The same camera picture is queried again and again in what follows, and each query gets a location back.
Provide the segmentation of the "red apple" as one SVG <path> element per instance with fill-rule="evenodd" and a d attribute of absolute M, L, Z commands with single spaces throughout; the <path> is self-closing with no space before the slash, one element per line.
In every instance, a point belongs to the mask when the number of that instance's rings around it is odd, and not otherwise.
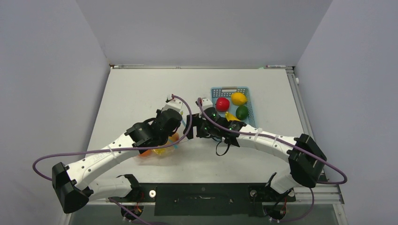
<path fill-rule="evenodd" d="M 219 97 L 215 103 L 215 108 L 219 112 L 226 112 L 230 108 L 230 101 L 225 97 Z"/>

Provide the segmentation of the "orange fruit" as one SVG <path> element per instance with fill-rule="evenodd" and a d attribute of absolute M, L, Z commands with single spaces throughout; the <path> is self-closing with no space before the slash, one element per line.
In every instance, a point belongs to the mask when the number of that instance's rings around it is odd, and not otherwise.
<path fill-rule="evenodd" d="M 145 150 L 142 153 L 140 152 L 139 157 L 149 157 L 153 154 L 152 150 Z"/>

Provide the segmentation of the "peach fruit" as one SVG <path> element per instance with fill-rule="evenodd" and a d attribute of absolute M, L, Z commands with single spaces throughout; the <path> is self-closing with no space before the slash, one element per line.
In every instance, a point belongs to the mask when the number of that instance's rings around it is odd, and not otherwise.
<path fill-rule="evenodd" d="M 180 138 L 180 135 L 178 133 L 175 133 L 175 134 L 173 134 L 172 136 L 169 137 L 169 141 L 174 143 L 177 140 L 179 140 L 179 138 Z"/>

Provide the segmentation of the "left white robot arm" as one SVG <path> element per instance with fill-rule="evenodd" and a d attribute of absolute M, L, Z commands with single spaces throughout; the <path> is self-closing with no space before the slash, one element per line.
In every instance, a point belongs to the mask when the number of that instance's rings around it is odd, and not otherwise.
<path fill-rule="evenodd" d="M 112 143 L 74 163 L 59 162 L 52 167 L 52 187 L 66 214 L 83 208 L 89 201 L 121 197 L 129 202 L 139 198 L 138 181 L 132 174 L 119 175 L 109 181 L 98 178 L 136 152 L 169 147 L 169 137 L 182 122 L 181 109 L 163 107 L 154 118 L 135 123 Z"/>

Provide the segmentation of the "blue plastic basket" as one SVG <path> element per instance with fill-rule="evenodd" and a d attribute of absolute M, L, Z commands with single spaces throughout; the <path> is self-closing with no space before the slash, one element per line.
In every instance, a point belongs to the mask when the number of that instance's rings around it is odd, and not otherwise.
<path fill-rule="evenodd" d="M 247 102 L 245 103 L 245 106 L 248 108 L 248 116 L 244 119 L 241 120 L 245 122 L 246 124 L 250 124 L 252 127 L 256 126 L 256 119 L 253 111 L 253 104 L 251 102 L 251 93 L 250 89 L 248 87 L 244 86 L 238 86 L 238 87 L 212 87 L 211 88 L 211 101 L 213 103 L 213 106 L 215 107 L 216 101 L 218 98 L 226 98 L 230 102 L 230 107 L 228 109 L 228 112 L 230 114 L 233 114 L 235 117 L 236 116 L 236 111 L 238 109 L 237 105 L 234 105 L 231 100 L 231 95 L 235 92 L 242 93 L 246 96 Z"/>

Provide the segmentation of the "orange yellow mango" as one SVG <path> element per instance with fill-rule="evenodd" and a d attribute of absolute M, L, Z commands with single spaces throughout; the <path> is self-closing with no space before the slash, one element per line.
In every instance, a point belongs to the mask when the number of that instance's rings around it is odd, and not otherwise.
<path fill-rule="evenodd" d="M 167 147 L 167 148 L 161 148 L 161 149 L 154 149 L 152 150 L 155 154 L 158 156 L 166 156 L 171 154 L 174 151 L 174 147 Z"/>

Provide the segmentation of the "green lime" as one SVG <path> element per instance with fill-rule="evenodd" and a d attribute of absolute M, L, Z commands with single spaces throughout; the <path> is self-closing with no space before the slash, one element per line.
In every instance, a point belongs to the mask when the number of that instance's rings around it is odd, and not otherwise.
<path fill-rule="evenodd" d="M 246 107 L 246 105 L 241 105 L 236 109 L 236 113 L 235 116 L 239 119 L 239 120 L 245 120 L 249 115 L 249 111 L 248 108 Z"/>

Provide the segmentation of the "clear zip top bag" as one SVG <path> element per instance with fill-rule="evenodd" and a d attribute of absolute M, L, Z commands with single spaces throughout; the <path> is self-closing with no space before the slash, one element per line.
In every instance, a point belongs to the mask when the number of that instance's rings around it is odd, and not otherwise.
<path fill-rule="evenodd" d="M 184 120 L 182 120 L 182 123 L 179 128 L 177 128 L 174 133 L 168 137 L 168 141 L 166 142 L 166 145 L 172 144 L 172 146 L 169 146 L 167 148 L 160 148 L 160 149 L 154 149 L 154 150 L 146 150 L 143 153 L 140 153 L 138 155 L 138 158 L 144 159 L 144 158 L 163 158 L 167 155 L 170 155 L 173 153 L 177 148 L 179 147 L 179 143 L 174 144 L 177 140 L 180 139 L 180 136 L 182 136 L 182 131 L 186 127 L 186 123 Z"/>

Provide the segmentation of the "yellow banana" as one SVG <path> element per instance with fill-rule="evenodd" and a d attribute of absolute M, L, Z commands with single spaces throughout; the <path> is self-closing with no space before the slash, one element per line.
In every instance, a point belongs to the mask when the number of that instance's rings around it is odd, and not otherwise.
<path fill-rule="evenodd" d="M 227 119 L 227 121 L 240 121 L 240 119 L 238 119 L 236 116 L 229 112 L 225 113 L 225 118 Z"/>

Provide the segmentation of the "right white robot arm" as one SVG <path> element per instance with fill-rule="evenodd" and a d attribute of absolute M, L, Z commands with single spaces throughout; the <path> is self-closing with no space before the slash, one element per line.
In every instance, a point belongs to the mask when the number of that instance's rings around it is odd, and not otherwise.
<path fill-rule="evenodd" d="M 313 138 L 306 134 L 299 137 L 282 136 L 255 128 L 242 121 L 228 121 L 215 108 L 203 109 L 187 116 L 187 138 L 214 138 L 228 147 L 256 149 L 285 161 L 289 168 L 274 173 L 265 188 L 266 197 L 278 200 L 296 186 L 314 188 L 327 161 Z"/>

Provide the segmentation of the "yellow lemon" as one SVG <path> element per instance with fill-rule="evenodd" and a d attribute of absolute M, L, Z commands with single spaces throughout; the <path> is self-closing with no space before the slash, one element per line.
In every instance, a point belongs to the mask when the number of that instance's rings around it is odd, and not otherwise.
<path fill-rule="evenodd" d="M 237 106 L 244 105 L 247 102 L 247 97 L 241 92 L 235 92 L 230 97 L 232 103 Z"/>

